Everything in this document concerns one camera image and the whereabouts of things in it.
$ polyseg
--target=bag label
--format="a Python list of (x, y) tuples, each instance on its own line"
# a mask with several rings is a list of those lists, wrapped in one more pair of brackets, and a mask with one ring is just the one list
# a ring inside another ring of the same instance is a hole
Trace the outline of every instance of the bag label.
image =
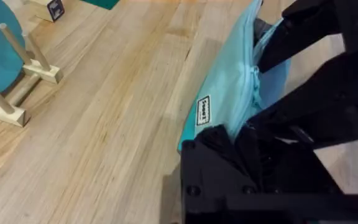
[(197, 101), (197, 123), (196, 125), (211, 122), (211, 96), (208, 95)]

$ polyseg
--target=screw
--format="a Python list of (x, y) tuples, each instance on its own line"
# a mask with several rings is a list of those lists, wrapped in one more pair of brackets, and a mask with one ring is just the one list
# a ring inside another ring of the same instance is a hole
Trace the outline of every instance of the screw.
[(201, 194), (201, 189), (198, 186), (188, 186), (186, 188), (186, 192), (188, 195), (192, 197), (198, 197)]

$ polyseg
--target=wooden base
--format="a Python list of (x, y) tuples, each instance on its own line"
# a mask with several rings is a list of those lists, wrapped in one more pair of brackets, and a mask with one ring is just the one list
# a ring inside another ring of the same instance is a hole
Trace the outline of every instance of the wooden base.
[[(52, 0), (52, 3), (56, 5), (60, 0)], [(35, 43), (34, 38), (30, 34), (24, 34), (28, 43), (31, 45), (34, 54), (38, 60), (31, 59), (23, 46), (16, 40), (11, 30), (6, 24), (0, 24), (0, 30), (5, 35), (7, 41), (12, 45), (20, 58), (25, 62), (23, 70), (30, 76), (30, 79), (25, 83), (22, 88), (11, 98), (10, 102), (7, 102), (4, 97), (0, 94), (0, 120), (7, 123), (14, 124), (16, 126), (24, 127), (28, 118), (26, 118), (25, 110), (15, 107), (19, 105), (23, 99), (33, 89), (35, 84), (40, 80), (46, 80), (52, 83), (58, 83), (62, 79), (62, 73), (60, 69), (55, 66), (49, 65), (47, 59), (42, 54), (41, 50)]]
[(12, 114), (7, 114), (0, 107), (0, 120), (23, 128), (26, 122), (29, 120), (29, 117), (26, 116), (25, 110), (15, 106), (12, 107), (15, 110)]
[(37, 60), (31, 59), (31, 65), (23, 65), (23, 70), (26, 75), (32, 76), (34, 73), (40, 75), (41, 79), (52, 82), (52, 83), (59, 83), (62, 79), (63, 75), (60, 71), (60, 68), (55, 67), (53, 65), (50, 66), (50, 71), (45, 71), (40, 62)]

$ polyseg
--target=wooden floor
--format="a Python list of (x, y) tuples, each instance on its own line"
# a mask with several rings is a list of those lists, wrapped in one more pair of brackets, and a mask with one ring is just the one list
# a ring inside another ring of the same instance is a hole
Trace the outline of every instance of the wooden floor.
[[(233, 23), (250, 0), (78, 0), (51, 24), (6, 0), (50, 63), (24, 128), (0, 122), (0, 223), (180, 221), (178, 138)], [(267, 0), (274, 22), (292, 0)], [(293, 59), (288, 93), (342, 51), (329, 37)], [(319, 151), (345, 192), (358, 192), (358, 143)]]

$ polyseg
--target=light blue bag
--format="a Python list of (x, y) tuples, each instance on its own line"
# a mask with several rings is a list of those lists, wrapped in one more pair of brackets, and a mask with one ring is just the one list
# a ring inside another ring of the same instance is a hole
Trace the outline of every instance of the light blue bag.
[(276, 27), (270, 28), (254, 47), (254, 21), (262, 0), (254, 0), (234, 25), (203, 86), (198, 92), (182, 132), (178, 149), (202, 130), (223, 124), (233, 141), (241, 127), (281, 96), (290, 62), (261, 74), (257, 67)]

